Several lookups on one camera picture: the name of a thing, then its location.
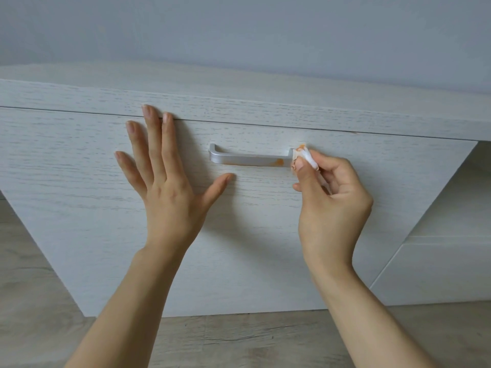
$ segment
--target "floor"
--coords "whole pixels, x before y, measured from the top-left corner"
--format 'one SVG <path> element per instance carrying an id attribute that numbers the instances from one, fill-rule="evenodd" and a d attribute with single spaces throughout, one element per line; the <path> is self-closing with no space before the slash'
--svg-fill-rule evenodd
<path id="1" fill-rule="evenodd" d="M 391 308 L 446 367 L 491 367 L 491 302 Z M 0 368 L 62 367 L 84 318 L 0 195 Z M 152 367 L 354 367 L 327 310 L 162 319 Z"/>

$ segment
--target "hand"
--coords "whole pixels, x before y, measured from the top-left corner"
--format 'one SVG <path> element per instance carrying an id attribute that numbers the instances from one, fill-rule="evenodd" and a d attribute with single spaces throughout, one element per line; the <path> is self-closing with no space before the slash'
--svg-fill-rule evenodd
<path id="1" fill-rule="evenodd" d="M 121 151 L 115 156 L 128 182 L 145 204 L 146 246 L 184 253 L 233 174 L 218 177 L 204 194 L 195 195 L 181 163 L 172 115 L 165 112 L 161 121 L 154 107 L 144 105 L 142 110 L 148 143 L 140 124 L 128 121 L 126 128 L 135 161 Z"/>
<path id="2" fill-rule="evenodd" d="M 302 192 L 298 234 L 304 259 L 314 275 L 337 276 L 352 271 L 356 241 L 368 219 L 373 199 L 346 159 L 311 151 L 332 195 L 321 186 L 317 172 L 299 157 L 295 169 Z"/>

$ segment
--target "metal handle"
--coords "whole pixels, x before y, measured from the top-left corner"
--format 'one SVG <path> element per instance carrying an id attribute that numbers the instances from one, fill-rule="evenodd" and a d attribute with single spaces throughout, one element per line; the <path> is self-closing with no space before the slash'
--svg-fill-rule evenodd
<path id="1" fill-rule="evenodd" d="M 210 144 L 210 160 L 217 164 L 290 167 L 292 158 L 293 148 L 287 156 L 244 155 L 219 152 L 214 143 Z"/>

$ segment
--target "wall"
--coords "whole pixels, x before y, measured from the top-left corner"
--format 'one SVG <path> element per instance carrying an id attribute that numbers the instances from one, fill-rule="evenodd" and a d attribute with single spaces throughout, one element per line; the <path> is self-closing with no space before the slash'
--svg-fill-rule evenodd
<path id="1" fill-rule="evenodd" d="M 491 0 L 0 0 L 0 64 L 151 59 L 491 93 Z"/>

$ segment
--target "skin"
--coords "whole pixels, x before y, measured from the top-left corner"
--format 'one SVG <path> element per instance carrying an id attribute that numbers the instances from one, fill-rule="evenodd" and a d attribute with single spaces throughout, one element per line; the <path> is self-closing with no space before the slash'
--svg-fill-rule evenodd
<path id="1" fill-rule="evenodd" d="M 211 205 L 233 174 L 195 195 L 179 157 L 173 118 L 143 106 L 142 127 L 127 122 L 134 160 L 116 160 L 147 213 L 147 241 L 120 286 L 67 362 L 68 368 L 148 366 L 160 319 L 181 261 Z M 332 195 L 302 158 L 295 162 L 302 192 L 298 233 L 312 279 L 331 312 L 357 368 L 431 368 L 437 365 L 402 329 L 356 275 L 352 257 L 373 199 L 348 160 L 312 152 Z"/>

